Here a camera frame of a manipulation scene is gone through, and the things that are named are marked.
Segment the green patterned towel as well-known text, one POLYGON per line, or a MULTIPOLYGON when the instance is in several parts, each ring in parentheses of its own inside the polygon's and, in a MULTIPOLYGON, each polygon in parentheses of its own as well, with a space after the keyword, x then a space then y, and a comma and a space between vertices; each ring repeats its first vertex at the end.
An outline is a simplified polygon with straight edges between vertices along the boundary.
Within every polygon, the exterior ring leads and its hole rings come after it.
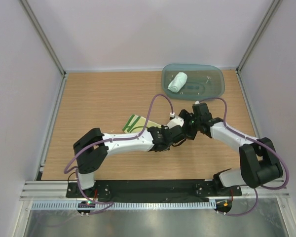
POLYGON ((122 131, 126 134, 140 133, 144 128, 146 120, 147 119, 145 117, 132 114, 127 123, 124 125, 122 131))

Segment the light mint green towel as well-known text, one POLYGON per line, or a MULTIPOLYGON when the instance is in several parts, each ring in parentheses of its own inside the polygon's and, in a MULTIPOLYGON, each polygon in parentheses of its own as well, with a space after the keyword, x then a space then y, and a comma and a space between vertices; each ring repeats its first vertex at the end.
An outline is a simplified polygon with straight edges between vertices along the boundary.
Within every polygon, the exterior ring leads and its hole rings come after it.
POLYGON ((186 84, 187 74, 179 72, 174 79, 169 83, 167 89, 173 93, 178 93, 186 84))

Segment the teal transparent plastic basin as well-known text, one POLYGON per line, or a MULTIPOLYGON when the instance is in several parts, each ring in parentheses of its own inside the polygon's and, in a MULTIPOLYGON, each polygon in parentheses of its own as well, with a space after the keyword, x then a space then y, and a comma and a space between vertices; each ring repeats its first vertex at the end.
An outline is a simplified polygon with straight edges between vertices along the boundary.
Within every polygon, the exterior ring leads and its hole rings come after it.
POLYGON ((206 98, 220 97, 225 91, 222 71, 210 65, 169 64, 161 74, 161 86, 171 99, 200 101, 206 98), (178 93, 167 89, 169 83, 179 73, 187 74, 187 81, 178 93))

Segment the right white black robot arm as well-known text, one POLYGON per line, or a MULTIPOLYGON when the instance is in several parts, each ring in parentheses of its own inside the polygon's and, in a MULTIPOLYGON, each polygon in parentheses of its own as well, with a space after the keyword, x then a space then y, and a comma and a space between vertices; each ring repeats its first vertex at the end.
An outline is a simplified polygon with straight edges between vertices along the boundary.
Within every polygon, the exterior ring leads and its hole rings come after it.
POLYGON ((189 113, 181 110, 183 130, 189 140, 198 132, 228 145, 239 154, 240 167, 216 173, 212 189, 219 196, 225 195, 232 186, 247 185, 250 188, 267 187, 266 183, 283 177, 283 168, 268 138, 258 139, 229 126, 224 118, 213 118, 209 111, 189 113))

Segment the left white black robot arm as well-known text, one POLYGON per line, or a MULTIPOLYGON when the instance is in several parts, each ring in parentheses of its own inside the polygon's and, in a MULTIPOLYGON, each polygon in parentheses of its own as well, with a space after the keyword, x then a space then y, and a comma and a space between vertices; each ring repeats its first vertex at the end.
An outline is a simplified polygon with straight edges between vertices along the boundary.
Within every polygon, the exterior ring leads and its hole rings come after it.
POLYGON ((106 157, 135 152, 162 152, 169 150, 173 144, 184 137, 182 128, 176 125, 149 127, 137 133, 108 134, 99 128, 93 128, 73 145, 77 161, 77 191, 88 198, 94 194, 94 172, 98 170, 106 157))

